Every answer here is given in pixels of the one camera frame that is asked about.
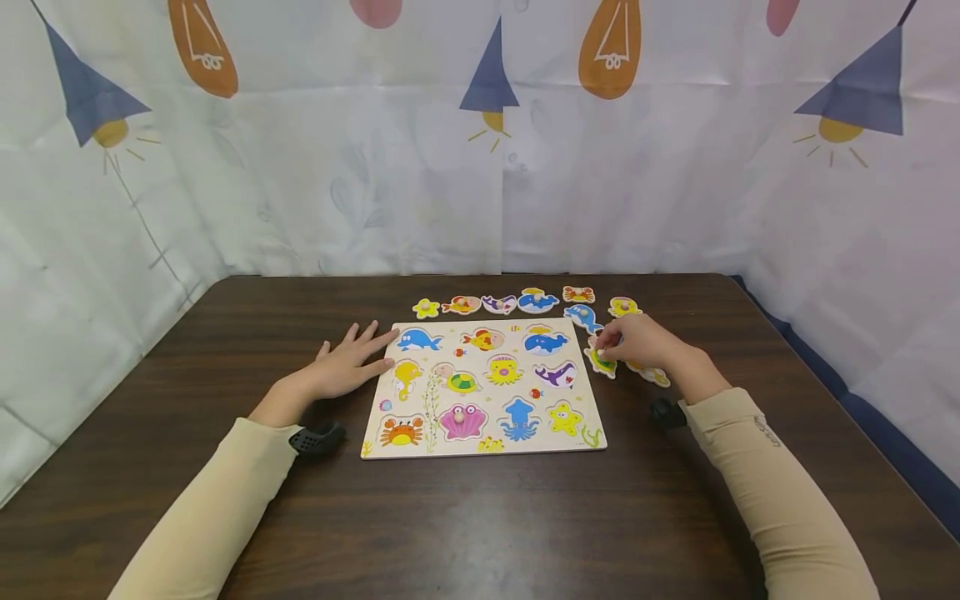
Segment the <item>seaweed illustration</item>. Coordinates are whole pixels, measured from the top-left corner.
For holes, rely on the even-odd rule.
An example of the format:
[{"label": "seaweed illustration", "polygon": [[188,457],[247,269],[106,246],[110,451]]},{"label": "seaweed illustration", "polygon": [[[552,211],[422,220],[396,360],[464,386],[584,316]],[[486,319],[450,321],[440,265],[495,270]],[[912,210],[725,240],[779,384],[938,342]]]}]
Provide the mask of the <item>seaweed illustration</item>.
[{"label": "seaweed illustration", "polygon": [[440,377],[435,373],[430,374],[430,380],[426,384],[426,391],[423,392],[423,413],[426,415],[426,427],[423,430],[423,437],[426,438],[426,451],[433,453],[437,447],[437,413],[440,410]]},{"label": "seaweed illustration", "polygon": [[584,439],[584,442],[587,443],[591,448],[598,447],[600,445],[600,434],[602,430],[597,427],[597,430],[592,434],[588,433],[587,426],[584,425],[584,428],[580,431],[580,437]]}]

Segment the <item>orange light bulb print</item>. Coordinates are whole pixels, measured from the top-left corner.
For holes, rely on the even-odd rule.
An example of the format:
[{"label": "orange light bulb print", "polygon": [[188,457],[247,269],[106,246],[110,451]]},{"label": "orange light bulb print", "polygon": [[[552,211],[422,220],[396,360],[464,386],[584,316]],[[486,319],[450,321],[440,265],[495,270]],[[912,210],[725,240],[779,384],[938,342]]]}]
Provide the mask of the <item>orange light bulb print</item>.
[{"label": "orange light bulb print", "polygon": [[206,0],[168,0],[170,25],[190,79],[208,94],[231,98],[239,87],[233,57]]},{"label": "orange light bulb print", "polygon": [[580,85],[605,100],[633,86],[640,64],[640,0],[601,0],[580,46]]}]

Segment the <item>fabric backdrop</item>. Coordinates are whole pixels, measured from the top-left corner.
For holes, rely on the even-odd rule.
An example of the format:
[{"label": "fabric backdrop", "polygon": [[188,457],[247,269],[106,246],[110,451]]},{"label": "fabric backdrop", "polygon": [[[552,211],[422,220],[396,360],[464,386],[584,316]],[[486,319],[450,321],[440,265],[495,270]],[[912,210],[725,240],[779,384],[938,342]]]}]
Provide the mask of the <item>fabric backdrop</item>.
[{"label": "fabric backdrop", "polygon": [[7,0],[0,498],[232,274],[742,274],[960,483],[958,19]]}]

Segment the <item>light bulb illustration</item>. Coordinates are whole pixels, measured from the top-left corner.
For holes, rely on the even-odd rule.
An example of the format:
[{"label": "light bulb illustration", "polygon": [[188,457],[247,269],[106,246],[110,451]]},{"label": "light bulb illustration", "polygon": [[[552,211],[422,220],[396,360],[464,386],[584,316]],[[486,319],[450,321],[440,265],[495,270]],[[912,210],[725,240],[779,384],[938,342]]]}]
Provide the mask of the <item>light bulb illustration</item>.
[{"label": "light bulb illustration", "polygon": [[580,85],[615,100],[634,84],[640,64],[640,0],[601,0],[580,46]]},{"label": "light bulb illustration", "polygon": [[[504,129],[503,109],[520,106],[503,68],[502,21],[502,18],[496,21],[496,28],[487,43],[487,49],[480,59],[480,64],[477,65],[464,100],[460,103],[460,110],[480,112],[483,115],[484,124],[487,125],[486,129],[471,136],[468,141],[473,141],[487,132],[510,137]],[[500,136],[498,135],[490,151],[496,150],[499,144]]]},{"label": "light bulb illustration", "polygon": [[137,160],[146,160],[137,150],[131,148],[133,142],[142,144],[159,144],[160,141],[149,137],[134,136],[131,139],[131,128],[128,119],[137,114],[151,112],[142,102],[131,96],[129,92],[107,79],[90,65],[83,62],[70,48],[62,36],[53,28],[46,16],[40,11],[35,0],[30,0],[34,10],[43,21],[47,37],[50,39],[50,49],[54,63],[60,75],[60,87],[63,90],[63,100],[66,104],[66,116],[70,121],[77,142],[81,147],[93,139],[103,149],[104,175],[108,172],[108,165],[116,174],[120,185],[130,200],[133,210],[140,219],[140,223],[150,238],[157,253],[154,265],[162,263],[171,276],[183,289],[184,303],[190,302],[190,291],[180,280],[164,250],[160,248],[154,235],[151,233],[147,221],[140,212],[140,207],[133,199],[133,194],[124,181],[121,169],[121,156],[132,156]]},{"label": "light bulb illustration", "polygon": [[[813,156],[830,144],[829,166],[836,159],[840,146],[853,142],[865,130],[903,135],[903,100],[900,96],[900,74],[903,55],[903,24],[917,0],[910,0],[900,22],[880,41],[840,71],[829,84],[807,100],[796,114],[820,117],[817,132],[793,143],[820,139],[807,153]],[[863,168],[869,168],[864,157],[853,147],[847,150]]]},{"label": "light bulb illustration", "polygon": [[236,65],[206,0],[168,0],[168,5],[187,75],[206,93],[231,98],[239,88]]},{"label": "light bulb illustration", "polygon": [[799,6],[800,0],[770,0],[767,5],[767,29],[770,33],[777,37],[785,34]]},{"label": "light bulb illustration", "polygon": [[387,29],[400,18],[403,0],[350,0],[350,7],[364,25]]}]

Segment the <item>right hand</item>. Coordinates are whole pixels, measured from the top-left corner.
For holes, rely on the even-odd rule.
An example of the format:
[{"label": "right hand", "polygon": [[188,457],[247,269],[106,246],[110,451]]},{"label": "right hand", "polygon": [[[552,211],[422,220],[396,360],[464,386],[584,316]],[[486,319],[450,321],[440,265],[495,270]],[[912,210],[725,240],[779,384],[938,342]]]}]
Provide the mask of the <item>right hand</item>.
[{"label": "right hand", "polygon": [[629,361],[664,370],[670,370],[693,350],[646,314],[624,315],[607,325],[600,332],[596,347],[604,360]]}]

